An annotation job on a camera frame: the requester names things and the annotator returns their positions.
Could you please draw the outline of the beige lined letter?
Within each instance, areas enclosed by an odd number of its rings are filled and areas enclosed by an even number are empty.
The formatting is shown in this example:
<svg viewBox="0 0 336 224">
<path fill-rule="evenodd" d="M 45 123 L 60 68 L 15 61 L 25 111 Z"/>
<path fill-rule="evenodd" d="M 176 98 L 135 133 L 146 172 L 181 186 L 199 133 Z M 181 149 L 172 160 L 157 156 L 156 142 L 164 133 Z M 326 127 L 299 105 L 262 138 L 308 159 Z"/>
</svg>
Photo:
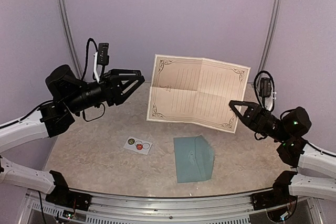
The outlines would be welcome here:
<svg viewBox="0 0 336 224">
<path fill-rule="evenodd" d="M 231 100 L 245 96 L 250 67 L 208 58 L 155 55 L 146 119 L 235 133 Z"/>
</svg>

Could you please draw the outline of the teal paper envelope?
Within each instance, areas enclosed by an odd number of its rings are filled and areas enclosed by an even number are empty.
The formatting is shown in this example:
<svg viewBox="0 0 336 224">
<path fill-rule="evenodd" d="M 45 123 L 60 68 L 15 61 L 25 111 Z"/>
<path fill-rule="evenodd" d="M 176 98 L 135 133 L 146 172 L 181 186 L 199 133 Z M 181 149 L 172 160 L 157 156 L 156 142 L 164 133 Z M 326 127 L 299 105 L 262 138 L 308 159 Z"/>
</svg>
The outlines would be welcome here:
<svg viewBox="0 0 336 224">
<path fill-rule="evenodd" d="M 211 179 L 215 153 L 203 136 L 174 138 L 174 154 L 178 183 Z"/>
</svg>

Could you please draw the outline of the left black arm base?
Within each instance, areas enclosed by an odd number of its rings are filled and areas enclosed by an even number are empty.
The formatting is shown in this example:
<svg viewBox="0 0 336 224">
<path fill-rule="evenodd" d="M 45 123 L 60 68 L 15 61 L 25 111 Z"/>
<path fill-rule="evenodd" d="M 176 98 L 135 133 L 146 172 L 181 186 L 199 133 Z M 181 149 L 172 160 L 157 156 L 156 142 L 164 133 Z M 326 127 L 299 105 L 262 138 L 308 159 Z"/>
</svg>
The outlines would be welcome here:
<svg viewBox="0 0 336 224">
<path fill-rule="evenodd" d="M 46 195 L 45 200 L 55 205 L 71 208 L 74 210 L 88 211 L 92 196 L 86 193 L 67 189 L 56 189 Z"/>
</svg>

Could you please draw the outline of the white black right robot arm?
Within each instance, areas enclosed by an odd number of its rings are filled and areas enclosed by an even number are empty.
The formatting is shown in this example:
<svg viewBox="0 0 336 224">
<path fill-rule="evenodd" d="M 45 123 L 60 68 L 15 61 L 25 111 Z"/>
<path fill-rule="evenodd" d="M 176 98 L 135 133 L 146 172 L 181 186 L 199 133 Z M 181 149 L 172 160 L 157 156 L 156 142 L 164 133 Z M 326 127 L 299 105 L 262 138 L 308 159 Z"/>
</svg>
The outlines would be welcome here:
<svg viewBox="0 0 336 224">
<path fill-rule="evenodd" d="M 278 119 L 255 102 L 231 100 L 229 107 L 255 135 L 278 142 L 280 159 L 292 167 L 278 176 L 271 190 L 252 194 L 254 209 L 290 203 L 298 196 L 335 200 L 335 153 L 303 138 L 312 126 L 304 108 L 288 110 Z"/>
</svg>

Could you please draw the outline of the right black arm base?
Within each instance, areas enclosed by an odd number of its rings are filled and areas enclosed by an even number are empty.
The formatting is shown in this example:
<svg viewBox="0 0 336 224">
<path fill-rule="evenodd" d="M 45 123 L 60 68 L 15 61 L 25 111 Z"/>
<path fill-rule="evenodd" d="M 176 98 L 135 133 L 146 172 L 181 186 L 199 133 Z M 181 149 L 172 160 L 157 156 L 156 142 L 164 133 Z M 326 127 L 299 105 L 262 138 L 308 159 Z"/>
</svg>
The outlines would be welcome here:
<svg viewBox="0 0 336 224">
<path fill-rule="evenodd" d="M 273 189 L 251 195 L 251 203 L 255 211 L 288 204 L 296 199 L 296 196 L 276 192 Z"/>
</svg>

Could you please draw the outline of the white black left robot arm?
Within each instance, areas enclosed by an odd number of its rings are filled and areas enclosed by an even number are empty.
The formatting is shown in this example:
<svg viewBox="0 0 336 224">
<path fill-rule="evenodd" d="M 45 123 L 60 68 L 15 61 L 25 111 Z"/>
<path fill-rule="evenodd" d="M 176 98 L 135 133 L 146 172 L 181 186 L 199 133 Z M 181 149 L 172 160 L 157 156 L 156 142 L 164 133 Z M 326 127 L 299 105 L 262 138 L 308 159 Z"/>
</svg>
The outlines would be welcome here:
<svg viewBox="0 0 336 224">
<path fill-rule="evenodd" d="M 139 70 L 112 69 L 95 82 L 85 82 L 76 78 L 69 65 L 61 65 L 45 82 L 52 100 L 22 118 L 1 125 L 1 152 L 66 132 L 75 117 L 88 108 L 123 104 L 144 83 L 144 76 Z M 64 206 L 74 199 L 61 173 L 32 169 L 4 157 L 1 157 L 1 183 L 52 194 Z"/>
</svg>

